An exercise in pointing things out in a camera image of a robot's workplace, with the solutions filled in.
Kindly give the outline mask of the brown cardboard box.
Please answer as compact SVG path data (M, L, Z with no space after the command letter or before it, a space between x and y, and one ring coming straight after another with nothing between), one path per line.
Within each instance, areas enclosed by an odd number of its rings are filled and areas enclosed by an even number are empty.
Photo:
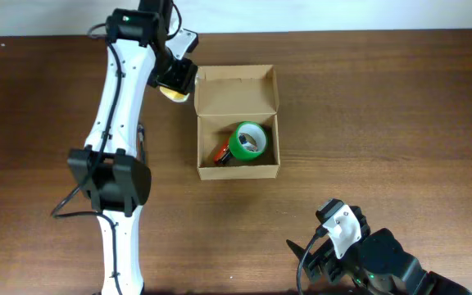
M202 66L198 70L194 107L197 113L197 171L201 180L273 179L280 168L279 90L275 67ZM259 124L268 138L256 159L233 157L217 166L214 155L244 121Z

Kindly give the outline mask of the red black stapler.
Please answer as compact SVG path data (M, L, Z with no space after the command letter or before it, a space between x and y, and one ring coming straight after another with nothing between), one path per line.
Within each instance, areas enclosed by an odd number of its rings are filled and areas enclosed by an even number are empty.
M227 139L220 147L220 150L214 155L213 161L217 166L225 166L233 158L233 153L229 148L229 140Z

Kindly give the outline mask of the small blue white box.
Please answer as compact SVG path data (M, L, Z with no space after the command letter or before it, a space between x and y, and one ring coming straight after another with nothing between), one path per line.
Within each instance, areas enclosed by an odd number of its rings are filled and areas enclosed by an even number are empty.
M248 151L250 152L257 152L258 151L258 146L256 144L256 141L254 138L248 134L240 134L238 136L238 140L241 143L241 145Z

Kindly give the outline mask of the green tape roll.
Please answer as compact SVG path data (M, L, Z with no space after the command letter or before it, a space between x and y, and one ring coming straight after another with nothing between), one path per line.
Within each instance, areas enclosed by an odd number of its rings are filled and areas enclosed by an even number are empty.
M238 140L240 134L248 134L254 138L258 146L257 152L246 150ZM268 138L264 129L257 123L244 121L229 136L229 148L233 156L240 161L251 161L259 157L268 146Z

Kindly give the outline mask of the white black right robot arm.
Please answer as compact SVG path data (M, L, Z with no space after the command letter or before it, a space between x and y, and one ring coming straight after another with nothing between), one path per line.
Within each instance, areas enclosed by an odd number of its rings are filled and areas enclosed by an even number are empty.
M286 241L298 259L296 281L300 294L302 275L312 283L326 279L330 284L338 284L348 276L358 294L472 294L468 288L424 270L389 229L373 233L358 206L333 198L315 216L320 224L305 247Z

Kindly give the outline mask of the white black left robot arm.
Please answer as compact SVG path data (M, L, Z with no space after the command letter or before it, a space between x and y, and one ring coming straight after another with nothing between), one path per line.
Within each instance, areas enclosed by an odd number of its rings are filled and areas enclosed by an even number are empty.
M184 102L195 89L197 66L186 56L198 44L184 29L176 4L141 1L135 10L116 8L102 23L107 73L98 113L81 149L67 159L76 187L52 210L82 193L91 203L87 216L98 219L102 233L103 294L141 294L138 234L152 176L144 156L139 121L146 87Z

